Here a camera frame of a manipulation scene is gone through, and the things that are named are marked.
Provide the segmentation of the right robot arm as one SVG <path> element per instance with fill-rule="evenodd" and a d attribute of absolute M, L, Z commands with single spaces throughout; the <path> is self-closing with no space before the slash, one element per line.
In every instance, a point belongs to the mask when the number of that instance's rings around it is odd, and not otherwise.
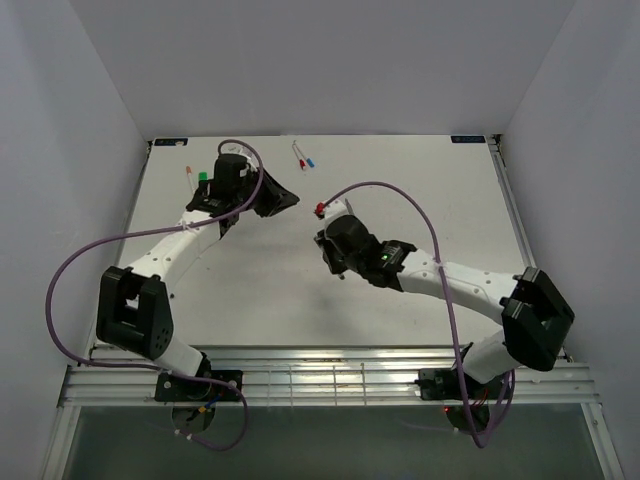
<path fill-rule="evenodd" d="M 541 269 L 503 274 L 441 263 L 411 243 L 378 240 L 351 214 L 326 222 L 314 241 L 334 275 L 351 271 L 374 287 L 449 301 L 500 326 L 463 349 L 451 382 L 464 397 L 476 396 L 494 378 L 520 366 L 552 370 L 575 319 Z"/>

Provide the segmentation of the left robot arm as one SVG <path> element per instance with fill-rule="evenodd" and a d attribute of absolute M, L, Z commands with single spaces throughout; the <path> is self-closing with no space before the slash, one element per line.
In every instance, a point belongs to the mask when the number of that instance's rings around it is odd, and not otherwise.
<path fill-rule="evenodd" d="M 96 335 L 159 368 L 178 373 L 177 386 L 190 399 L 212 387 L 205 355 L 181 341 L 174 329 L 170 294 L 196 260 L 221 240 L 249 210 L 268 218 L 300 198 L 239 153 L 223 153 L 213 177 L 201 178 L 177 230 L 124 268 L 101 278 Z"/>

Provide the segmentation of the red capped white marker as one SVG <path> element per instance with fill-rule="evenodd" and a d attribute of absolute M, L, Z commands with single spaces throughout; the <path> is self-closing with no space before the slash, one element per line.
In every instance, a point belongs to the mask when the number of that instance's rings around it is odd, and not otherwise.
<path fill-rule="evenodd" d="M 294 155 L 295 155 L 295 156 L 296 156 L 296 158 L 297 158 L 297 161 L 298 161 L 298 163 L 299 163 L 299 167 L 300 167 L 300 169 L 301 169 L 302 171 L 305 171 L 305 170 L 306 170 L 306 168 L 307 168 L 306 158 L 304 157 L 304 155 L 303 155 L 303 154 L 300 152 L 300 150 L 298 149 L 297 142 L 296 142 L 296 141 L 293 141 L 293 142 L 292 142 L 291 147 L 292 147 L 292 150 L 293 150 Z"/>

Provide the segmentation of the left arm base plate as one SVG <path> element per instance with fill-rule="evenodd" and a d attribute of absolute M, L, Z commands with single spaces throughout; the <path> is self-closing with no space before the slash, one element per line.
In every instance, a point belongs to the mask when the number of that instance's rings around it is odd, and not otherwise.
<path fill-rule="evenodd" d="M 212 370 L 210 377 L 242 389 L 244 372 L 242 370 Z M 161 373 L 158 376 L 154 400 L 157 402 L 202 402 L 211 400 L 223 402 L 239 401 L 239 395 L 219 384 L 210 384 L 185 380 Z"/>

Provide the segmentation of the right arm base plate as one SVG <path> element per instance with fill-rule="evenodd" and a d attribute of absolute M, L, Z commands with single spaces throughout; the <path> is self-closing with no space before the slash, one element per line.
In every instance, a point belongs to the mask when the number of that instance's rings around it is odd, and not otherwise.
<path fill-rule="evenodd" d="M 480 400 L 497 399 L 502 391 L 503 385 L 511 381 L 512 373 L 507 372 L 504 375 L 496 376 L 486 383 L 478 382 L 466 373 L 463 374 L 462 378 L 469 400 L 476 402 Z M 420 369 L 414 383 L 420 389 L 420 398 L 422 400 L 461 401 L 463 398 L 458 371 L 455 368 Z"/>

